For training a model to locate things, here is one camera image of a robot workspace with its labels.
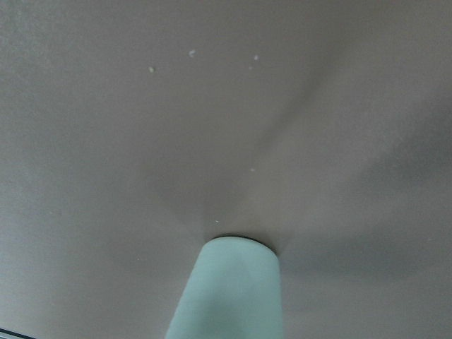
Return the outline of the green plastic cup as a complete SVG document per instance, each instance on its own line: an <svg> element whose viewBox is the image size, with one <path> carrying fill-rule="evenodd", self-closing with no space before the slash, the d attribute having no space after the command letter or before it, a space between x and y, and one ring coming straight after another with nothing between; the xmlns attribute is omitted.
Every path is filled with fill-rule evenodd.
<svg viewBox="0 0 452 339"><path fill-rule="evenodd" d="M280 266L255 239L216 237L201 249L166 338L283 338Z"/></svg>

